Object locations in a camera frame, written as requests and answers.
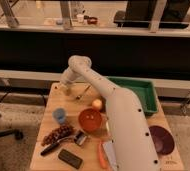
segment white cup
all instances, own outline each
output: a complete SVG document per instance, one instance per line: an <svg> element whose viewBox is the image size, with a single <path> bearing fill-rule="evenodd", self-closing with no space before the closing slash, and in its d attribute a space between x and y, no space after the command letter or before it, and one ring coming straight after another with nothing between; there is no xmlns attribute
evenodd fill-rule
<svg viewBox="0 0 190 171"><path fill-rule="evenodd" d="M83 14L77 14L77 21L79 23L83 23L84 22L84 15Z"/></svg>

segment dark red plate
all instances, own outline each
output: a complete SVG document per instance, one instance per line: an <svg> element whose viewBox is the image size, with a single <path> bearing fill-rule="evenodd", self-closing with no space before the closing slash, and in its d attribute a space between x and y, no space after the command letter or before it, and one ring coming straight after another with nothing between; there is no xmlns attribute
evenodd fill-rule
<svg viewBox="0 0 190 171"><path fill-rule="evenodd" d="M174 139L170 132L161 126L149 127L158 154L168 155L174 150Z"/></svg>

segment orange object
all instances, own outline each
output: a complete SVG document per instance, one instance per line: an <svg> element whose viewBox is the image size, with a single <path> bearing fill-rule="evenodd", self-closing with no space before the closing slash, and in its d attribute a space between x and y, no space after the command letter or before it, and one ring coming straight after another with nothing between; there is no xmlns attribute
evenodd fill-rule
<svg viewBox="0 0 190 171"><path fill-rule="evenodd" d="M102 116L100 112L95 109L85 109L80 113L78 122L84 131L93 132L100 128Z"/></svg>
<svg viewBox="0 0 190 171"><path fill-rule="evenodd" d="M101 168L102 169L107 169L108 164L107 164L107 161L105 159L105 155L104 155L104 152L103 152L102 145L103 145L103 142L100 141L99 144L98 144L98 158L99 158Z"/></svg>

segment computer monitor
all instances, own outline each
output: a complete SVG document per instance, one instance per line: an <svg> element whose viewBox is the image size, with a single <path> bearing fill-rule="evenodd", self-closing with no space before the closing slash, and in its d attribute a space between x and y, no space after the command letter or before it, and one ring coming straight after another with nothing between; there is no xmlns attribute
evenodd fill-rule
<svg viewBox="0 0 190 171"><path fill-rule="evenodd" d="M130 0L126 11L118 11L114 23L123 27L148 27L152 19L157 0ZM187 16L190 0L167 0L160 27L185 28L190 22Z"/></svg>

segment bunch of grapes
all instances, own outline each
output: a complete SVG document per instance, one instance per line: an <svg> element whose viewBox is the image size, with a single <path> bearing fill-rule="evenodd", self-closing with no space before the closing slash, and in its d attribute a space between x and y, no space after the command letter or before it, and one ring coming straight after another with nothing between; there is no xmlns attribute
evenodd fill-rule
<svg viewBox="0 0 190 171"><path fill-rule="evenodd" d="M45 136L41 145L49 145L58 141L61 138L67 137L74 132L74 128L71 125L63 124L59 128L56 128L50 132L49 135Z"/></svg>

